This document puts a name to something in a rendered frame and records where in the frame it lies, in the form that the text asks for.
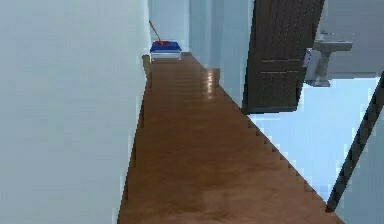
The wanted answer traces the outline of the blue mop bucket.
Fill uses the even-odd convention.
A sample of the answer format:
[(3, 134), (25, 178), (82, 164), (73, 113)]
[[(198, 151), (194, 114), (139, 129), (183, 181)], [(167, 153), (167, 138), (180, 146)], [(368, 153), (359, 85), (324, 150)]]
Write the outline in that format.
[(176, 41), (170, 41), (168, 45), (159, 45), (155, 43), (155, 41), (152, 43), (152, 46), (150, 48), (150, 60), (152, 62), (155, 61), (155, 55), (166, 55), (166, 54), (176, 54), (178, 59), (182, 58), (182, 48)]

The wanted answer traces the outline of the grey pedestal sink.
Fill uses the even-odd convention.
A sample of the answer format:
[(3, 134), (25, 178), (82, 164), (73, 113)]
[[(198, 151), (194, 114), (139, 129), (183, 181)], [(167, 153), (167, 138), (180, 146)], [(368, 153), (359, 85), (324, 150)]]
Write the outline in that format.
[(333, 32), (320, 30), (319, 37), (315, 39), (311, 50), (318, 51), (320, 57), (317, 60), (314, 72), (307, 76), (305, 83), (313, 87), (329, 87), (328, 66), (330, 57), (335, 52), (347, 52), (352, 49), (353, 42), (347, 40), (332, 40)]

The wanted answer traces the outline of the dark brown door frame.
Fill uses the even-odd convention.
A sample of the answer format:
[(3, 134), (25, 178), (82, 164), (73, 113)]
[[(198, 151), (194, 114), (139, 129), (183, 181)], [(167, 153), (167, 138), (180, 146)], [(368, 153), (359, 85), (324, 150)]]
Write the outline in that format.
[(326, 202), (327, 213), (332, 213), (336, 210), (343, 193), (345, 192), (348, 182), (352, 177), (353, 171), (356, 168), (360, 156), (368, 142), (369, 137), (373, 132), (373, 128), (380, 116), (380, 112), (384, 107), (384, 71), (382, 72), (377, 86), (372, 94), (366, 112), (362, 118), (360, 126), (356, 132), (351, 147), (343, 162), (341, 170), (338, 174), (336, 182), (332, 188), (330, 196)]

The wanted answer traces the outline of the dark brown room door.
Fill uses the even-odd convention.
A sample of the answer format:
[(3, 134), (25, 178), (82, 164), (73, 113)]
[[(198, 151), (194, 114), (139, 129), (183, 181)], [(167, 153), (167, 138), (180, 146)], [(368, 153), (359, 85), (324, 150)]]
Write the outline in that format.
[(242, 112), (293, 112), (325, 0), (254, 0)]

